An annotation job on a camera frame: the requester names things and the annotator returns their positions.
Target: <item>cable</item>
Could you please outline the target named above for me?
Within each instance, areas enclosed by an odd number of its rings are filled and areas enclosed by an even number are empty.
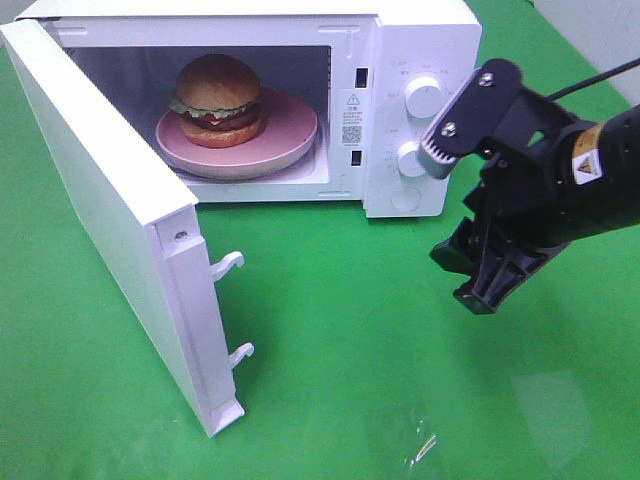
[[[591,85],[594,85],[598,82],[602,82],[603,80],[606,80],[607,78],[611,78],[614,75],[618,75],[620,73],[626,72],[627,70],[631,70],[632,68],[637,67],[638,65],[640,65],[640,58],[631,60],[630,62],[620,65],[619,67],[612,68],[611,70],[600,73],[594,77],[587,78],[586,80],[578,82],[575,85],[571,85],[569,87],[563,88],[562,90],[558,90],[557,92],[547,96],[547,99],[557,100],[566,95],[569,95],[570,93],[576,92],[578,90],[582,90],[583,88],[586,88],[586,87],[590,87]]]

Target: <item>burger patty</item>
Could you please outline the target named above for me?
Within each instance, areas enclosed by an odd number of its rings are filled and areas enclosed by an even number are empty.
[[[254,104],[247,108],[244,112],[231,115],[222,119],[215,119],[213,115],[205,115],[204,117],[194,118],[189,112],[185,112],[182,116],[190,123],[211,130],[213,132],[226,132],[229,130],[239,130],[252,124],[260,115],[260,105]]]

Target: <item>lettuce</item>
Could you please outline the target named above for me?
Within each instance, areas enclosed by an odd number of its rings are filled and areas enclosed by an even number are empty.
[[[220,108],[220,109],[217,109],[217,110],[203,110],[201,108],[190,107],[189,105],[184,103],[180,99],[180,97],[178,97],[178,95],[176,95],[175,92],[174,92],[171,95],[171,102],[169,103],[169,108],[171,110],[173,110],[174,112],[177,112],[177,113],[189,112],[189,114],[193,118],[198,118],[198,117],[202,117],[204,115],[209,115],[209,114],[215,115],[216,118],[226,118],[226,117],[230,117],[231,115],[235,115],[236,113],[243,112],[247,108],[255,105],[256,103],[258,103],[258,101],[249,102],[246,105],[243,105],[242,107],[232,108],[232,109],[229,109],[229,110],[226,109],[226,108]]]

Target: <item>hamburger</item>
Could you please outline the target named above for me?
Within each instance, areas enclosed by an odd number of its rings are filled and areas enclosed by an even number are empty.
[[[197,58],[178,74],[170,108],[187,139],[209,148],[233,147],[260,132],[260,80],[228,55]]]

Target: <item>green surface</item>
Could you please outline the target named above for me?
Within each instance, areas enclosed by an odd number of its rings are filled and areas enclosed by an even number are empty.
[[[527,4],[469,2],[480,62],[550,93],[593,73]],[[566,99],[605,120],[606,85]],[[202,205],[247,416],[207,439],[76,220],[0,51],[0,478],[640,478],[637,228],[576,242],[476,317],[428,258],[466,214],[359,203]],[[411,467],[430,438],[437,445]]]

